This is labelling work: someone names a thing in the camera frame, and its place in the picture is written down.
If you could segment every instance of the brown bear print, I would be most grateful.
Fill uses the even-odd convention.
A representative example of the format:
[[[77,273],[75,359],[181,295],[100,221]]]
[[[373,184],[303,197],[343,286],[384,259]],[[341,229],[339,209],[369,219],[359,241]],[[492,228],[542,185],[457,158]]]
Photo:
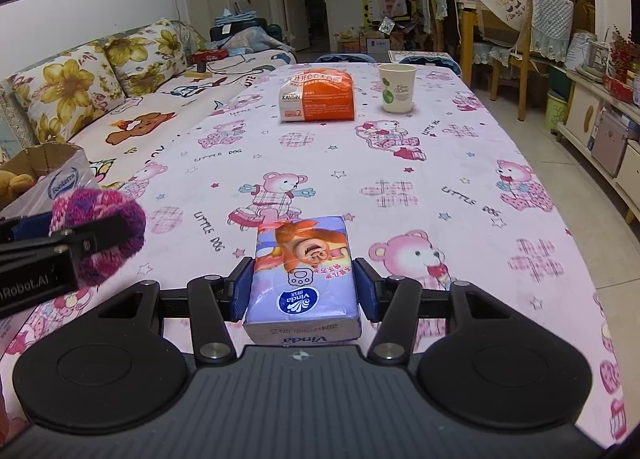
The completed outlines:
[[[106,142],[111,145],[117,145],[129,138],[144,136],[174,116],[175,113],[146,113],[133,120],[117,122],[116,124],[113,124],[113,126],[118,127],[121,130],[118,132],[111,132],[111,134],[107,136]]]

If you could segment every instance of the purple tissue pack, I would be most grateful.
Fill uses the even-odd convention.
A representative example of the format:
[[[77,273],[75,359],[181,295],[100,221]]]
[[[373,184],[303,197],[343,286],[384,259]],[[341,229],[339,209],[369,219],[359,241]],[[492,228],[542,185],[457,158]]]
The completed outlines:
[[[254,343],[266,345],[321,345],[360,336],[341,217],[258,227],[244,330]]]

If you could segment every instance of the cabinet handle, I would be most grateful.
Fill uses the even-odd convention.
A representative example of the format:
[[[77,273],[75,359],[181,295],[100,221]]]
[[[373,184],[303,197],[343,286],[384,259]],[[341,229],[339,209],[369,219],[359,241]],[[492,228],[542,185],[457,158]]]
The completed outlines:
[[[584,125],[582,128],[584,132],[589,132],[589,122],[591,121],[591,116],[593,116],[593,105],[590,105],[587,109],[587,115],[584,117]]]

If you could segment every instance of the stuffed toy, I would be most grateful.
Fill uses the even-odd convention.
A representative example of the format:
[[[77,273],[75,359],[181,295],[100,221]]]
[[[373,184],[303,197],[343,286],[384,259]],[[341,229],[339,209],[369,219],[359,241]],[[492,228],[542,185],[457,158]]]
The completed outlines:
[[[13,172],[0,170],[0,210],[15,201],[33,185],[35,180],[29,174],[16,176]]]

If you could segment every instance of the sofa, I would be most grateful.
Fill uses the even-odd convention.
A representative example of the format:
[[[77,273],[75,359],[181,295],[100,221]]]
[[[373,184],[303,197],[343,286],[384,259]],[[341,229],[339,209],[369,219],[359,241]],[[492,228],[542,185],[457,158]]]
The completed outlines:
[[[290,52],[269,49],[209,62],[211,75],[202,78],[185,75],[205,42],[190,25],[161,19],[7,77],[0,85],[0,163],[26,146],[70,142],[84,149],[103,187],[120,188],[203,118],[222,114],[244,89],[295,63]]]

